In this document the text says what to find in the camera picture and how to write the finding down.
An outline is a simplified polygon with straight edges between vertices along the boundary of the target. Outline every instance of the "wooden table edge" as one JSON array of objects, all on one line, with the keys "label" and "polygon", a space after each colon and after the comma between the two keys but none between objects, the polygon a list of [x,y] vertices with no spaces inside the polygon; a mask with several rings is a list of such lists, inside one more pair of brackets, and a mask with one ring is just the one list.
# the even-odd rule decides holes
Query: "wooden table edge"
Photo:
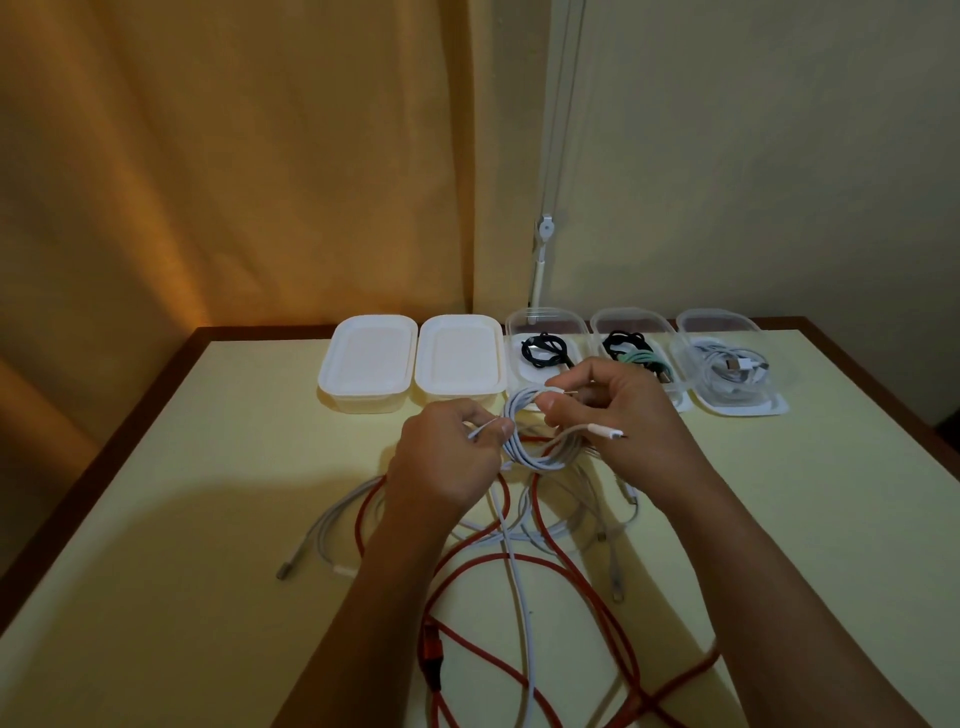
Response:
[{"label": "wooden table edge", "polygon": [[[805,316],[761,317],[754,321],[768,330],[800,331],[894,422],[960,480],[960,453],[951,448],[932,427],[911,412]],[[328,339],[335,328],[332,324],[197,328],[163,368],[93,462],[67,491],[50,517],[24,546],[10,568],[0,576],[0,635],[6,632],[40,579],[53,566],[60,552],[159,417],[163,407],[180,388],[211,341]]]}]

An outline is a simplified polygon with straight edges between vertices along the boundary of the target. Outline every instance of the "white plastic container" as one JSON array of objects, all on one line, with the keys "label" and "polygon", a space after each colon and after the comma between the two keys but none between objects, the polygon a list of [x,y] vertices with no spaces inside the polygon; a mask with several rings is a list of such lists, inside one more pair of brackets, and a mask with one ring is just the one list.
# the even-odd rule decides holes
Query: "white plastic container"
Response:
[{"label": "white plastic container", "polygon": [[413,319],[354,316],[334,330],[317,383],[343,412],[394,412],[407,398],[416,353]]},{"label": "white plastic container", "polygon": [[687,390],[691,382],[686,372],[667,353],[671,348],[676,349],[678,344],[677,330],[670,326],[670,322],[659,313],[647,311],[643,308],[604,308],[597,311],[590,318],[590,328],[593,331],[593,348],[599,356],[612,358],[603,346],[604,340],[613,331],[643,334],[644,340],[654,350],[654,354],[665,362],[672,370],[672,381],[663,383],[663,389],[673,401],[679,412],[685,412],[693,406],[693,400]]},{"label": "white plastic container", "polygon": [[[671,353],[708,410],[732,417],[780,415],[790,410],[778,388],[793,378],[793,370],[782,357],[770,361],[775,354],[773,344],[746,316],[722,308],[691,308],[677,317],[677,331],[680,335]],[[740,354],[710,360],[709,354],[697,347],[711,345]],[[720,377],[716,368],[727,359],[753,368],[749,380],[731,383]]]},{"label": "white plastic container", "polygon": [[447,314],[420,327],[414,381],[428,400],[492,404],[507,388],[503,329],[490,316]]},{"label": "white plastic container", "polygon": [[539,333],[551,333],[566,343],[566,352],[574,365],[594,354],[587,323],[573,311],[562,308],[521,308],[507,317],[507,358],[510,360],[508,391],[513,394],[531,384],[543,384],[566,371],[560,364],[538,369],[523,357],[523,342]]}]

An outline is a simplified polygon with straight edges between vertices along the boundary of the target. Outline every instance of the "yellow table surface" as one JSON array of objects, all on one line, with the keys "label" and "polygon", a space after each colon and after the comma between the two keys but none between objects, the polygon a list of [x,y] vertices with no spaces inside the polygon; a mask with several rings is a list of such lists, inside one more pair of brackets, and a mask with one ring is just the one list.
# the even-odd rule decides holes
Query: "yellow table surface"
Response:
[{"label": "yellow table surface", "polygon": [[[954,724],[960,487],[802,334],[770,335],[798,372],[790,414],[694,408],[684,420],[883,672],[931,723]],[[348,587],[312,553],[289,581],[276,568],[328,504],[384,470],[419,409],[328,409],[316,390],[327,343],[209,345],[0,639],[0,725],[270,723]],[[609,472],[595,471],[607,507],[625,516]],[[331,540],[350,564],[354,512]],[[488,506],[475,515],[486,521]],[[654,689],[694,663],[712,631],[693,570],[649,502],[617,548],[627,598],[615,612]],[[585,561],[607,592],[606,550]],[[622,690],[583,602],[552,572],[521,568],[545,695],[565,725],[610,715]],[[502,564],[458,581],[438,614],[520,665]],[[461,723],[513,725],[516,684],[444,646],[444,694]],[[410,725],[425,724],[424,692],[415,676]],[[666,707],[693,726],[743,724],[722,668]]]}]

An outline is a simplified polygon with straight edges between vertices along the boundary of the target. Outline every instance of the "curtain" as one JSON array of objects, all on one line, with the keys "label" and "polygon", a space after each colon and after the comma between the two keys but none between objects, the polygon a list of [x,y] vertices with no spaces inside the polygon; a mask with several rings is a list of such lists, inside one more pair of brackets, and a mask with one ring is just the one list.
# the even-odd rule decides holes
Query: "curtain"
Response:
[{"label": "curtain", "polygon": [[195,327],[525,305],[549,7],[0,2],[0,570]]}]

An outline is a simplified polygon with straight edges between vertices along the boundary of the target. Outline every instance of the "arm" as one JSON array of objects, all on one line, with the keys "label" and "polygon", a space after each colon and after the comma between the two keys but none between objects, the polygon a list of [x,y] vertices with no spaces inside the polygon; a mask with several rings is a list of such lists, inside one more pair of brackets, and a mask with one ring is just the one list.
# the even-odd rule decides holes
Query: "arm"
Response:
[{"label": "arm", "polygon": [[403,426],[383,521],[275,728],[402,724],[434,567],[453,526],[496,477],[513,432],[503,420],[471,442],[462,422],[492,419],[472,400],[453,400],[428,405]]},{"label": "arm", "polygon": [[537,398],[549,425],[627,433],[588,437],[677,531],[752,726],[926,725],[713,469],[653,376],[592,358],[547,383],[579,388],[577,399]]}]

